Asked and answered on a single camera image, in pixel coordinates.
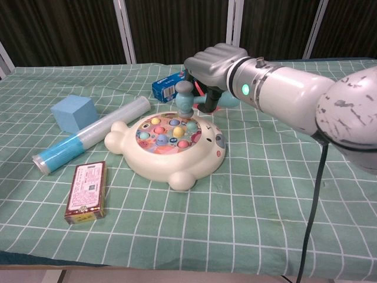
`blue and white box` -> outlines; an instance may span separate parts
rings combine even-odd
[[[162,103],[166,103],[174,99],[177,95],[175,85],[184,80],[184,71],[169,75],[159,81],[152,83],[153,95]]]

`colorful mole button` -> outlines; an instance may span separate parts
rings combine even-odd
[[[180,149],[185,149],[186,147],[189,147],[189,142],[187,141],[187,140],[180,140],[179,142],[178,142],[178,147],[180,148]]]
[[[175,127],[173,130],[173,137],[183,137],[184,130],[181,127]]]
[[[156,145],[158,146],[164,146],[167,144],[168,138],[165,134],[159,134],[157,139],[156,139]]]
[[[153,118],[153,119],[151,120],[152,125],[160,124],[160,122],[161,122],[161,120],[160,120],[159,118]]]
[[[179,120],[177,119],[172,119],[172,121],[169,122],[171,126],[178,126],[179,125]]]
[[[156,127],[156,128],[154,128],[154,132],[156,134],[162,134],[162,133],[165,132],[165,128],[164,127]]]
[[[186,127],[187,127],[187,130],[192,133],[195,133],[198,130],[198,126],[196,125],[195,122],[192,122],[192,121],[188,122]]]
[[[149,138],[149,133],[147,133],[146,131],[143,131],[140,133],[139,138],[141,140],[146,140],[147,138]]]

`table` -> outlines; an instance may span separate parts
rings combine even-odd
[[[377,60],[281,62],[340,79]],[[21,68],[0,81],[0,251],[146,269],[295,275],[312,202],[320,146],[245,104],[205,115],[228,140],[220,168],[185,193],[133,173],[98,143],[49,176],[31,156],[60,131],[50,108],[69,94],[91,97],[101,116],[138,96],[152,110],[151,83],[181,65]],[[77,164],[108,166],[104,219],[63,219]],[[332,146],[310,237],[305,275],[377,280],[377,177]]]

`black cable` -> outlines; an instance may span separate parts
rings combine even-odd
[[[66,270],[66,269],[63,269],[63,270],[61,271],[60,276],[59,276],[59,278],[58,278],[58,283],[62,283],[62,282],[63,282],[66,273],[67,273],[67,270]]]
[[[285,277],[284,275],[281,275],[281,277],[283,277],[286,281],[293,283],[291,280],[289,280],[289,278]]]
[[[326,162],[326,158],[327,158],[327,155],[328,155],[328,149],[329,149],[328,144],[323,146],[323,148],[322,148],[322,155],[320,157],[320,162],[319,162],[318,170],[317,170],[316,183],[315,183],[315,186],[314,186],[312,209],[310,210],[310,216],[309,216],[309,219],[307,221],[307,226],[306,226],[306,231],[305,231],[305,236],[304,236],[304,243],[302,245],[300,270],[299,270],[299,273],[297,275],[296,283],[301,282],[302,274],[303,274],[303,271],[304,271],[307,244],[309,242],[309,236],[310,236],[310,232],[312,230],[314,217],[316,216],[320,183],[322,181],[322,174],[323,174],[323,170],[325,168],[325,162]]]

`floor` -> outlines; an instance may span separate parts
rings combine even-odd
[[[190,271],[143,271],[143,270],[68,270],[64,277],[61,270],[0,270],[1,283],[284,283],[281,277],[244,274],[218,274]],[[332,280],[305,278],[302,283],[330,283]],[[337,280],[335,283],[356,283]]]

